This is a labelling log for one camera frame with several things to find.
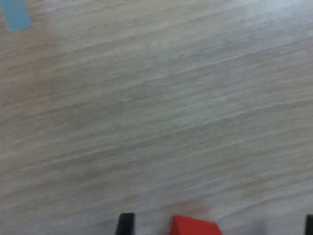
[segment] blue tape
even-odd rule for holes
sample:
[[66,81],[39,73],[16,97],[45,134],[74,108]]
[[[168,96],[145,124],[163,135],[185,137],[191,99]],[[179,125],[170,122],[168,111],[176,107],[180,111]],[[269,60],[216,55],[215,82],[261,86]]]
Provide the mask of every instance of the blue tape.
[[31,27],[24,0],[0,0],[0,6],[9,31]]

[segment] red plastic piece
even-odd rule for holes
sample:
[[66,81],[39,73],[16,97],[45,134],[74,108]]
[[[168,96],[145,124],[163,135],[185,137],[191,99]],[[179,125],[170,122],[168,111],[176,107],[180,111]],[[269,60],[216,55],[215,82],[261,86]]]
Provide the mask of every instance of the red plastic piece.
[[170,235],[222,235],[215,223],[175,215]]

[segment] wood grain surface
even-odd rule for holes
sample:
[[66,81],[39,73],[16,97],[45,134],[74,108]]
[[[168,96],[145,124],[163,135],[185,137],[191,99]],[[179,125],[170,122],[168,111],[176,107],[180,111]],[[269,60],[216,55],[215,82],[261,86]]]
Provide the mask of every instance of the wood grain surface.
[[174,214],[299,235],[313,212],[313,1],[26,0],[0,17],[0,234]]

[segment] black plastic piece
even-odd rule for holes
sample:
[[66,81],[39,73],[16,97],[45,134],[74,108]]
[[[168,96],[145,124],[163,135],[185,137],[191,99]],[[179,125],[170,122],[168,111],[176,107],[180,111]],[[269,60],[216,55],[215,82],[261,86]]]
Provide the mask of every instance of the black plastic piece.
[[313,215],[307,215],[307,221],[305,225],[305,235],[313,235]]
[[135,235],[135,214],[123,213],[118,218],[115,235]]

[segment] red block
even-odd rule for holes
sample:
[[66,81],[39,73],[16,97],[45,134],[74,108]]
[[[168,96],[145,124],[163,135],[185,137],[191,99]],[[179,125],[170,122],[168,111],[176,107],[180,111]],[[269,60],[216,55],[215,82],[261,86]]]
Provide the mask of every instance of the red block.
[[175,215],[170,235],[222,235],[215,223]]

